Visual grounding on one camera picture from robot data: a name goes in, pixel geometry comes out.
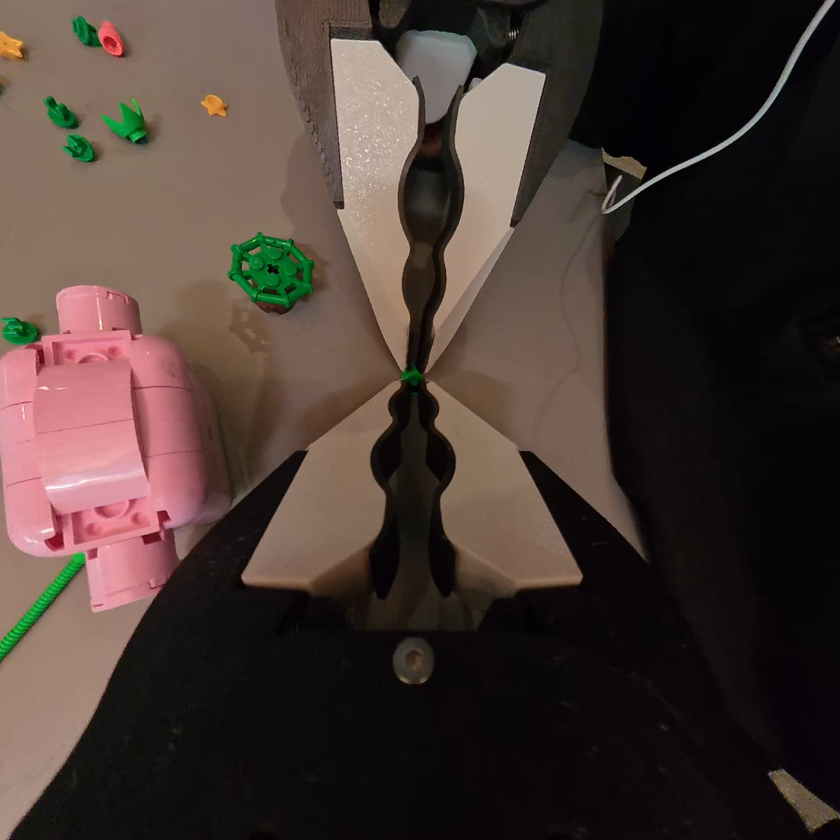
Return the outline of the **scattered small green toy pieces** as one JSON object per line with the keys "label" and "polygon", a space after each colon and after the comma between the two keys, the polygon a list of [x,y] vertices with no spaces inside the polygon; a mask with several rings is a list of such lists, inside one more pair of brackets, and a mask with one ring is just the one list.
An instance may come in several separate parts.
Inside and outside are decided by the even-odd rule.
{"label": "scattered small green toy pieces", "polygon": [[[98,29],[83,16],[76,16],[71,20],[74,35],[86,47],[101,48],[98,40]],[[80,126],[78,116],[64,102],[53,97],[43,100],[48,120],[57,128],[67,132],[66,143],[62,150],[73,160],[82,163],[92,163],[96,160],[96,152],[91,142],[78,133],[71,133]],[[119,105],[121,117],[119,120],[101,115],[101,120],[108,130],[122,140],[133,144],[144,142],[149,137],[148,126],[142,110],[135,99],[131,104],[122,102]],[[39,329],[32,323],[20,318],[9,317],[2,319],[2,338],[14,345],[34,343],[40,336]]]}

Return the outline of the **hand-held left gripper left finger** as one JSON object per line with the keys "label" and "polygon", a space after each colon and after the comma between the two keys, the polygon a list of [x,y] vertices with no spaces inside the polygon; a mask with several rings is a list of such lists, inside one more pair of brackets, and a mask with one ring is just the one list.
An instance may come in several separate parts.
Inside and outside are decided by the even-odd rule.
{"label": "hand-held left gripper left finger", "polygon": [[332,598],[363,627],[408,621],[410,417],[410,387],[391,384],[308,447],[245,567],[247,586]]}

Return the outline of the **green toy web dish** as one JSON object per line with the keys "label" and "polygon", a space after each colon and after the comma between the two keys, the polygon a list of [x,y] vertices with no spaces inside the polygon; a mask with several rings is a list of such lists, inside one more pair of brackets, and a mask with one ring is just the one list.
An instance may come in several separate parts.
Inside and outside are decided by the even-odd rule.
{"label": "green toy web dish", "polygon": [[258,233],[230,254],[227,277],[263,312],[285,314],[313,293],[314,262],[292,239]]}

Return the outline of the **person's black jacket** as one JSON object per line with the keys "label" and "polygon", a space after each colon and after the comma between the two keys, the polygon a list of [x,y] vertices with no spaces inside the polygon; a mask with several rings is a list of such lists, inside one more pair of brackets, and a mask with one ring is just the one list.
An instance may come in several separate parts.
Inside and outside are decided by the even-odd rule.
{"label": "person's black jacket", "polygon": [[759,116],[823,5],[604,2],[570,138],[645,168],[605,274],[614,475],[733,716],[838,811],[838,2]]}

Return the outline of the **pink toy brick pot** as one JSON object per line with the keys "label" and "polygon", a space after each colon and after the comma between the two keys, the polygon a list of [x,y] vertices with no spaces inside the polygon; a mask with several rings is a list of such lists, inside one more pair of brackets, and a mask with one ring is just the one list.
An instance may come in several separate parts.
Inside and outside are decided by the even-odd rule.
{"label": "pink toy brick pot", "polygon": [[217,413],[171,341],[111,288],[56,295],[58,332],[1,363],[7,535],[40,558],[85,555],[91,611],[154,596],[175,531],[233,499]]}

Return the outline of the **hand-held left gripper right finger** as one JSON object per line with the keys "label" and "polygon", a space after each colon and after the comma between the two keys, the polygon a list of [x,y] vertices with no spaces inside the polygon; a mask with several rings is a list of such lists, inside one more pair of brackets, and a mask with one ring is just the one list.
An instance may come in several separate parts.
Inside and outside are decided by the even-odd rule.
{"label": "hand-held left gripper right finger", "polygon": [[423,382],[418,537],[426,557],[431,627],[473,631],[498,600],[569,589],[583,573],[522,452],[440,386]]}

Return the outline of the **green toy vine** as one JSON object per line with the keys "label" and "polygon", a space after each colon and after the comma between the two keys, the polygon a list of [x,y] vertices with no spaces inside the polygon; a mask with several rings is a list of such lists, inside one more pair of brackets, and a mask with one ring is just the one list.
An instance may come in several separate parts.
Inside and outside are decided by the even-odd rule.
{"label": "green toy vine", "polygon": [[68,585],[74,581],[81,570],[85,567],[87,555],[84,552],[74,553],[70,556],[66,565],[58,573],[56,578],[46,587],[33,605],[27,609],[14,626],[3,636],[1,640],[1,661],[3,662],[37,624],[40,618],[62,595]]}

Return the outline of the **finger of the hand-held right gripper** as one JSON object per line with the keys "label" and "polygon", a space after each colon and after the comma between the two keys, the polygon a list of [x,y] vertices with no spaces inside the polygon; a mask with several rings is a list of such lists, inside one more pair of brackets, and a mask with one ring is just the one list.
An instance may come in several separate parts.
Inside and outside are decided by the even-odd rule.
{"label": "finger of the hand-held right gripper", "polygon": [[338,216],[381,334],[404,369],[410,245],[398,196],[417,145],[420,98],[378,41],[333,38],[330,48],[343,189]]}
{"label": "finger of the hand-held right gripper", "polygon": [[503,64],[462,97],[455,152],[461,215],[443,258],[445,292],[434,316],[427,371],[454,338],[512,234],[512,215],[546,75]]}

